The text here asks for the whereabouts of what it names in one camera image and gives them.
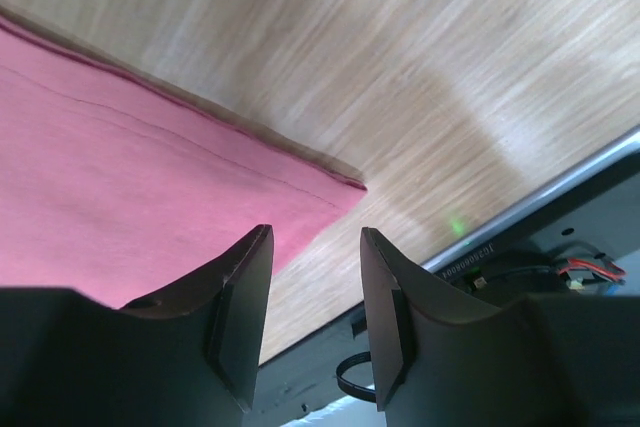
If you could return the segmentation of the pink t shirt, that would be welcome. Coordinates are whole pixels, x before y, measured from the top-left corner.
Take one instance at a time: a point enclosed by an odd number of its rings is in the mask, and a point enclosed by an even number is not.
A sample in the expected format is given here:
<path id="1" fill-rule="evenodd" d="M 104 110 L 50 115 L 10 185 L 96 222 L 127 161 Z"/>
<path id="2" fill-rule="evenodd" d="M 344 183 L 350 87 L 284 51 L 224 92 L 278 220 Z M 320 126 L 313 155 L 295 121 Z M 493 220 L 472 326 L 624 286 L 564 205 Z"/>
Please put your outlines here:
<path id="1" fill-rule="evenodd" d="M 1 281 L 111 306 L 223 253 L 258 224 L 276 269 L 365 187 L 131 75 L 1 25 Z"/>

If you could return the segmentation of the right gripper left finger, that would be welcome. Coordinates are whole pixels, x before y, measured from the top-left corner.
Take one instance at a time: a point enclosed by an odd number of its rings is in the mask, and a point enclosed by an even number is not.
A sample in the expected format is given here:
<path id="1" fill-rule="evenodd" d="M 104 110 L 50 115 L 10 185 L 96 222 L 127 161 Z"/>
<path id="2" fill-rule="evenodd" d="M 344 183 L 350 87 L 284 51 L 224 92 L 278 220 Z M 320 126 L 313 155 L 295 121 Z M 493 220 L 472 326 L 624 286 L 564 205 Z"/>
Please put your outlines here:
<path id="1" fill-rule="evenodd" d="M 120 309 L 1 292 L 5 426 L 239 426 L 254 399 L 274 253 L 259 225 Z"/>

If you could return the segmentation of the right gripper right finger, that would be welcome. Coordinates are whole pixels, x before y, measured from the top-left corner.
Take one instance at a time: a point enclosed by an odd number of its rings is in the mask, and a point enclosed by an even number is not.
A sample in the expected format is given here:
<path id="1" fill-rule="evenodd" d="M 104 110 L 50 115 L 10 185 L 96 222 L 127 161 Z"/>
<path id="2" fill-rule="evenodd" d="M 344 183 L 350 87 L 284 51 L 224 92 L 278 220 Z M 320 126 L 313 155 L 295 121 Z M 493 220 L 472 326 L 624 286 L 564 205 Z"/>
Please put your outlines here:
<path id="1" fill-rule="evenodd" d="M 377 407 L 390 426 L 635 426 L 639 301 L 526 294 L 498 307 L 361 233 Z"/>

